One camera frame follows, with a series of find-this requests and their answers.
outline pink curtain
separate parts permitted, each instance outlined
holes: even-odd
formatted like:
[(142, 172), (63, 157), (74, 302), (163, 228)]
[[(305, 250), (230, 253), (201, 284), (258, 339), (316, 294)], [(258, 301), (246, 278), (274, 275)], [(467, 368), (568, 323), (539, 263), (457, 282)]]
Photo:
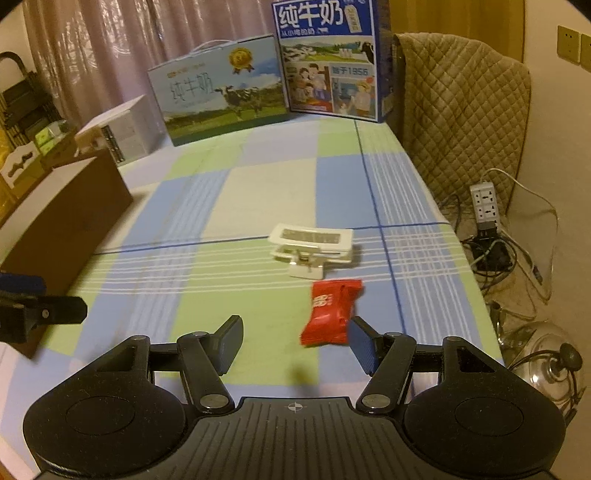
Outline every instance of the pink curtain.
[(273, 31), (272, 0), (25, 0), (40, 77), (79, 127), (143, 93), (147, 70), (209, 40)]

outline blue milk box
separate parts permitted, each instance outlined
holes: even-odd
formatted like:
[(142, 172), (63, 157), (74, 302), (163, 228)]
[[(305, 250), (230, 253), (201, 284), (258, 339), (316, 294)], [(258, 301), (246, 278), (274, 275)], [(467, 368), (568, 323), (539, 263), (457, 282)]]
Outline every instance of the blue milk box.
[(193, 51), (148, 77), (174, 145), (289, 115), (273, 35)]
[(394, 103), (389, 0), (273, 3), (291, 110), (381, 122)]

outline quilted blanket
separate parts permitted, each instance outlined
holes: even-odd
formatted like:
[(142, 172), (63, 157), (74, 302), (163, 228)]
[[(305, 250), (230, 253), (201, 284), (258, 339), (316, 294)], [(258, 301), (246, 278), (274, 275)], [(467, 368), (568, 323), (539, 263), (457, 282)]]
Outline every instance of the quilted blanket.
[[(435, 199), (458, 193), (491, 167), (516, 176), (531, 82), (528, 69), (478, 40), (398, 34), (406, 61), (402, 144)], [(513, 184), (493, 177), (501, 212)]]

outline white power strip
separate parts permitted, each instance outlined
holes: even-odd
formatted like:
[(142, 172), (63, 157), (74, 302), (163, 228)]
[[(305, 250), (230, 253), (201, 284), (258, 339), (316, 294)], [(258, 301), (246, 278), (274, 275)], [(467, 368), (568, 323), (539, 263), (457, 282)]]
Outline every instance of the white power strip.
[(496, 203), (495, 186), (486, 181), (470, 187), (476, 223), (495, 222), (499, 226), (499, 206)]

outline curtain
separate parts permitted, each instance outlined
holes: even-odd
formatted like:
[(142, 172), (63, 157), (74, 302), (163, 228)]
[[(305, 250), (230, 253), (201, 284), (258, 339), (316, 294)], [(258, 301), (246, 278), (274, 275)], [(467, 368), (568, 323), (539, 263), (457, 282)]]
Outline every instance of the curtain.
[(271, 1), (25, 0), (24, 14), (37, 72), (80, 127), (152, 95), (147, 70), (164, 61), (209, 40), (272, 32)]
[(452, 33), (523, 61), (524, 0), (390, 0), (392, 30)]

